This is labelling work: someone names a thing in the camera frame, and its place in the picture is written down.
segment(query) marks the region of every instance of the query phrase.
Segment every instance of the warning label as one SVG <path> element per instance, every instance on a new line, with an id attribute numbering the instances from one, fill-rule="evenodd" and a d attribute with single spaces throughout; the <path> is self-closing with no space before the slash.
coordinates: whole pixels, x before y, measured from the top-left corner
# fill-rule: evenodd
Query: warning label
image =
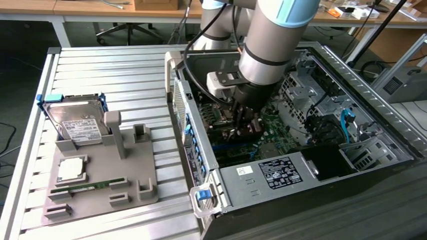
<path id="1" fill-rule="evenodd" d="M 271 189 L 278 189 L 303 182 L 302 176 L 289 157 L 259 163 Z"/>
<path id="2" fill-rule="evenodd" d="M 63 121 L 62 124 L 71 140 L 75 142 L 102 139 L 102 133 L 95 119 Z"/>

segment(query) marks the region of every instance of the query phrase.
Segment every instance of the metal workbench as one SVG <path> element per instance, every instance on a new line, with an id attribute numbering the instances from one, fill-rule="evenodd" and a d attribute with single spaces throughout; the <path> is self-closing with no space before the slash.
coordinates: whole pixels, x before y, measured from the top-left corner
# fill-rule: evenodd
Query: metal workbench
<path id="1" fill-rule="evenodd" d="M 0 239 L 201 238 L 165 94 L 165 53 L 183 49 L 161 45 L 50 50 L 38 94 L 103 92 L 110 110 L 122 111 L 122 128 L 147 123 L 154 129 L 161 201 L 42 226 L 56 132 L 34 104 L 0 220 Z M 362 194 L 227 239 L 410 239 L 427 231 L 426 226 L 427 164 L 421 162 Z"/>

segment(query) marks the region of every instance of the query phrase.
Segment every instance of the floor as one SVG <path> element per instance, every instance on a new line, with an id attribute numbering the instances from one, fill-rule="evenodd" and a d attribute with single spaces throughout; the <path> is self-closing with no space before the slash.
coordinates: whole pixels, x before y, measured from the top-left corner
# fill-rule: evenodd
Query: floor
<path id="1" fill-rule="evenodd" d="M 112 27 L 111 23 L 100 23 L 102 29 Z M 174 24 L 155 24 L 157 32 L 165 39 L 170 39 Z M 68 22 L 66 24 L 67 34 L 74 47 L 99 47 L 91 23 Z M 59 47 L 55 30 L 48 22 L 0 21 L 0 123 L 14 125 L 16 133 L 11 140 L 8 149 L 20 146 L 31 107 L 35 99 L 42 68 L 44 66 L 46 53 L 50 47 Z M 199 30 L 197 24 L 189 24 L 187 34 L 194 34 Z M 309 27 L 303 36 L 303 41 L 318 41 L 327 45 L 339 55 L 349 46 L 353 37 L 343 34 L 342 30 L 329 27 Z M 124 30 L 104 37 L 108 46 L 127 44 L 127 32 Z M 158 44 L 155 39 L 141 32 L 132 35 L 134 45 Z M 362 63 L 377 56 L 367 52 Z M 7 145 L 8 138 L 14 132 L 12 127 L 0 124 L 0 151 Z M 0 211 L 7 199 L 8 189 L 14 173 L 14 165 L 19 156 L 19 150 L 2 158 L 0 167 Z"/>

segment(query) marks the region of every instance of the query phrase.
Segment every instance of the motherboard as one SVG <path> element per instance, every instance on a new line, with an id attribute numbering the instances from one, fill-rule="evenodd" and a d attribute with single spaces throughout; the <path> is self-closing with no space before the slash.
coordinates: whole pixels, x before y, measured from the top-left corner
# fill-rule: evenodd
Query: motherboard
<path id="1" fill-rule="evenodd" d="M 282 156 L 299 145 L 273 103 L 265 107 L 259 116 L 265 127 L 263 136 L 245 143 L 225 141 L 225 133 L 234 129 L 233 113 L 227 107 L 207 103 L 199 106 L 199 112 L 221 167 Z"/>

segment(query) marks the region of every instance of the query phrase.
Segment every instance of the barcode sticker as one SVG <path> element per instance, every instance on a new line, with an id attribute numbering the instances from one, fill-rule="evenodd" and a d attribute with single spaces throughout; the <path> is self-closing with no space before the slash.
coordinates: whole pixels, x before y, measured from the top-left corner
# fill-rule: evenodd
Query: barcode sticker
<path id="1" fill-rule="evenodd" d="M 76 143 L 102 139 L 102 133 L 95 119 L 63 121 L 62 124 L 71 140 Z"/>
<path id="2" fill-rule="evenodd" d="M 254 173 L 251 166 L 237 168 L 239 176 Z"/>

